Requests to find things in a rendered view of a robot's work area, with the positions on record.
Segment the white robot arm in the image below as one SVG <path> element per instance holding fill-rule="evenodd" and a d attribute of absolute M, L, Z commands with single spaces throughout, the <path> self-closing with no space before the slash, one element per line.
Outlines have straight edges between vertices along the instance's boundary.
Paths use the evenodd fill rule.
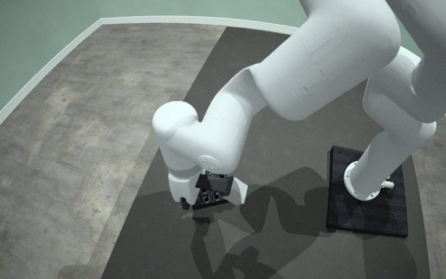
<path fill-rule="evenodd" d="M 157 109 L 153 131 L 172 175 L 188 178 L 202 168 L 229 174 L 252 118 L 267 104 L 300 121 L 367 78 L 362 107 L 385 130 L 345 170 L 353 197 L 369 201 L 393 188 L 386 179 L 432 138 L 446 114 L 446 0 L 299 1 L 308 20 L 261 63 L 237 73 L 201 123 L 186 102 Z M 391 9 L 422 58 L 401 46 Z"/>

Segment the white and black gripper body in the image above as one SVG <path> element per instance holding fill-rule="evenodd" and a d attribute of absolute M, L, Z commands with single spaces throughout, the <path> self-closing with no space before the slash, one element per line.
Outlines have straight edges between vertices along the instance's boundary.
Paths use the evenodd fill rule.
<path fill-rule="evenodd" d="M 200 188 L 196 188 L 195 185 L 200 174 L 205 174 L 205 171 L 202 168 L 196 175 L 188 178 L 179 178 L 169 172 L 168 180 L 174 201 L 179 202 L 180 198 L 184 197 L 188 204 L 194 205 L 200 191 Z"/>

